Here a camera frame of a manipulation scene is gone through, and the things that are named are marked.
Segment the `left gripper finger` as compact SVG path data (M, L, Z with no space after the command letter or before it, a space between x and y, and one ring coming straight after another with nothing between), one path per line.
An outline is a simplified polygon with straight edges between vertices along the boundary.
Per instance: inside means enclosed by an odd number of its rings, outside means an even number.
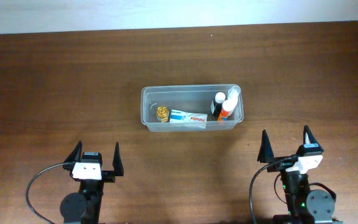
M112 160L112 166L114 168L115 176L123 176L124 175L124 167L121 161L121 155L119 150L119 143L117 142L114 149L114 157Z
M64 160L64 163L79 162L81 157L81 151L82 151L82 142L78 141L74 150L72 150L69 156Z

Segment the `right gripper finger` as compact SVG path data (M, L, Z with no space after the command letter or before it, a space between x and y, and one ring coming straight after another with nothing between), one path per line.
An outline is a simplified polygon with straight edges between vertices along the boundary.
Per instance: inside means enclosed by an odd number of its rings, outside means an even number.
M271 163L274 160L274 153L271 147L269 136L264 129L262 131L261 145L257 157L257 161L260 163Z
M308 125L305 125L303 129L303 144L307 146L320 146Z

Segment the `orange tube white cap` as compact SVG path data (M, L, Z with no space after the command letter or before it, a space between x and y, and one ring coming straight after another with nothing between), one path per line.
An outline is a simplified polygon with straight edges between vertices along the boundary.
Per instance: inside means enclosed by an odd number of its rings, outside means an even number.
M218 116L218 121L225 121L229 117L229 113L235 108L235 101L225 100L222 103L222 109Z

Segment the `gold lid balm jar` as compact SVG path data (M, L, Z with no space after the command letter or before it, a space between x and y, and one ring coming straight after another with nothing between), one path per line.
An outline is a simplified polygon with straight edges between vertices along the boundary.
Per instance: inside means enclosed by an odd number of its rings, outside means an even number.
M159 106L156 110L156 117L161 123L165 123L169 121L170 111L165 106Z

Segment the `white spray bottle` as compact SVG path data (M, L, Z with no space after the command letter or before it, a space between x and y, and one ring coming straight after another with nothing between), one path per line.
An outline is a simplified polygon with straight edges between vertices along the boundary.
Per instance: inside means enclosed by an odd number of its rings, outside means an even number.
M227 99L233 101L233 109L229 112L229 116L231 116L234 112L234 109L236 108L238 101L239 101L239 95L241 94L241 88L239 86L232 86L227 94Z

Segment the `black bottle white cap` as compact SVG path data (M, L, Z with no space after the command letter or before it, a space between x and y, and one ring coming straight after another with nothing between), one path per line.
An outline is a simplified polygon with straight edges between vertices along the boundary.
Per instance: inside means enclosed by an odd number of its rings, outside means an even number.
M222 104L226 100L226 95L223 92L218 92L215 94L212 103L211 103L211 113L212 116L217 118L221 112Z

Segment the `white Panadol box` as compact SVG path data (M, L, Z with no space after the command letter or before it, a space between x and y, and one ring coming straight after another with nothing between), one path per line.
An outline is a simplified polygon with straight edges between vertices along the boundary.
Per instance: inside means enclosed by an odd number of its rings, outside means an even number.
M172 109L170 113L170 122L184 124L191 128L206 129L208 115L203 113L190 113Z

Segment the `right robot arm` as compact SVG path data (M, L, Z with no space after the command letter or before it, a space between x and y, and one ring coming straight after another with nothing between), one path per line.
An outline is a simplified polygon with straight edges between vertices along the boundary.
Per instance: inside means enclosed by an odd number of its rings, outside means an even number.
M266 130L262 131L262 140L257 161L265 163L253 176L249 194L256 177L264 170L278 172L276 179L283 184L288 213L274 215L273 223L341 223L333 218L337 196L327 186L308 181L307 172L319 166L324 149L313 136L309 127L304 126L303 144L296 153L287 157L275 157Z

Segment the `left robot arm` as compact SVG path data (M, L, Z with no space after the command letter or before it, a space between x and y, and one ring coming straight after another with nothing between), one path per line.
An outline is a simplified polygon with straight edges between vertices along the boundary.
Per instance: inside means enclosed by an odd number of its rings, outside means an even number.
M119 144L116 143L112 160L113 170L102 170L103 158L99 152L82 152L79 141L64 160L63 168L80 183L79 190L68 194L60 204L64 223L98 223L105 183L114 183L124 175Z

